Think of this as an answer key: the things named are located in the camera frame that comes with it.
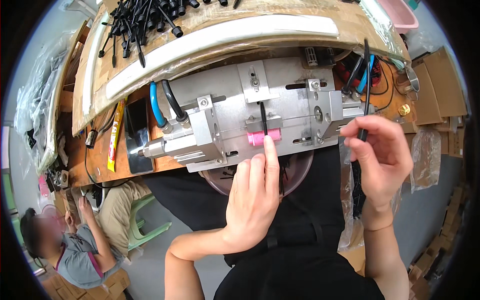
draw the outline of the wooden workbench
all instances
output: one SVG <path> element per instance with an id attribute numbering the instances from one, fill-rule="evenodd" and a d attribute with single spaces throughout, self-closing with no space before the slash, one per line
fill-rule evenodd
<path id="1" fill-rule="evenodd" d="M 83 87 L 84 76 L 87 65 L 88 54 L 92 46 L 92 36 L 97 29 L 101 28 L 100 19 L 105 12 L 105 6 L 100 6 L 98 14 L 93 22 L 92 29 L 82 52 L 78 73 L 76 76 L 75 89 L 73 94 L 73 122 L 72 135 L 76 136 L 84 130 L 87 124 L 99 114 L 104 113 L 115 103 L 119 102 L 131 91 L 139 88 L 142 84 L 130 86 L 125 91 L 116 94 L 113 98 L 106 98 L 106 84 L 118 75 L 129 65 L 137 61 L 138 53 L 135 45 L 131 46 L 131 55 L 128 59 L 121 58 L 121 38 L 117 38 L 117 66 L 112 67 L 112 42 L 109 41 L 105 48 L 105 55 L 102 59 L 96 59 L 94 64 L 92 99 L 88 113 L 83 112 Z M 234 10 L 233 5 L 223 7 L 217 3 L 204 5 L 193 9 L 187 7 L 185 16 L 175 20 L 175 24 L 182 27 L 184 34 L 204 29 L 206 27 L 240 18 L 253 17 L 265 14 L 296 14 L 323 16 L 332 19 L 338 28 L 338 37 L 333 36 L 268 36 L 265 38 L 254 38 L 243 40 L 242 43 L 222 44 L 205 51 L 198 51 L 188 58 L 182 58 L 173 62 L 168 69 L 156 70 L 145 78 L 148 81 L 160 79 L 175 79 L 188 72 L 195 71 L 209 63 L 214 63 L 242 52 L 252 51 L 265 47 L 292 47 L 292 46 L 324 46 L 356 50 L 362 52 L 364 38 L 368 38 L 372 53 L 397 58 L 410 63 L 410 57 L 399 34 L 391 30 L 385 36 L 380 36 L 369 17 L 357 3 L 346 3 L 340 0 L 248 0 L 242 1 L 238 9 Z M 149 31 L 147 34 L 147 45 L 142 47 L 143 53 L 149 52 L 175 40 L 170 27 L 168 32 L 157 33 Z M 105 30 L 101 44 L 106 40 L 109 30 Z"/>
<path id="2" fill-rule="evenodd" d="M 380 96 L 372 95 L 370 102 L 377 107 L 384 107 L 388 104 L 391 96 L 392 89 L 394 90 L 394 96 L 390 106 L 380 112 L 380 115 L 390 119 L 398 121 L 399 123 L 403 122 L 412 122 L 416 120 L 415 107 L 411 100 L 409 100 L 404 95 L 401 95 L 393 86 L 392 75 L 388 66 L 381 62 L 384 69 L 384 76 L 382 75 L 381 82 L 372 88 L 373 93 L 379 93 L 385 90 L 386 81 L 389 82 L 388 91 Z M 394 71 L 394 77 L 398 77 L 398 74 L 394 67 L 391 67 Z M 342 87 L 342 82 L 336 76 L 334 72 L 335 88 L 339 90 Z M 149 98 L 149 87 L 144 86 L 141 89 L 133 92 L 129 99 L 140 99 L 142 97 Z M 398 108 L 403 104 L 408 104 L 411 107 L 411 112 L 402 117 L 398 113 Z M 152 139 L 162 136 L 162 132 L 156 126 L 156 121 L 150 106 L 148 107 L 149 113 L 149 130 L 150 136 Z M 125 145 L 125 130 L 123 124 L 120 126 L 120 134 L 117 144 L 117 157 L 115 162 L 115 172 L 112 172 L 107 169 L 107 160 L 108 160 L 108 147 L 110 143 L 110 132 L 107 131 L 105 134 L 100 136 L 95 144 L 93 150 L 87 151 L 87 167 L 89 173 L 92 175 L 93 179 L 97 182 L 105 182 L 110 180 L 117 180 L 132 177 L 130 173 L 130 168 L 127 160 L 126 145 Z M 84 154 L 85 154 L 85 134 L 81 138 L 70 138 L 66 143 L 65 151 L 69 155 L 69 174 L 70 174 L 70 185 L 72 187 L 78 187 L 90 184 L 90 180 L 87 177 L 84 167 Z M 182 165 L 178 164 L 173 158 L 169 156 L 161 157 L 155 159 L 155 172 L 160 172 L 164 170 L 170 170 L 174 168 L 181 168 Z"/>

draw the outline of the black pants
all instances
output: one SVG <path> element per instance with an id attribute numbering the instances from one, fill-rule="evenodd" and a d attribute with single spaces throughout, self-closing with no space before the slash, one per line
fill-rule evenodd
<path id="1" fill-rule="evenodd" d="M 155 198 L 193 231 L 225 227 L 228 196 L 186 168 L 143 176 Z M 253 248 L 225 255 L 232 266 L 271 247 L 320 243 L 336 252 L 345 227 L 340 200 L 338 146 L 315 150 L 303 182 L 280 203 L 267 236 Z"/>

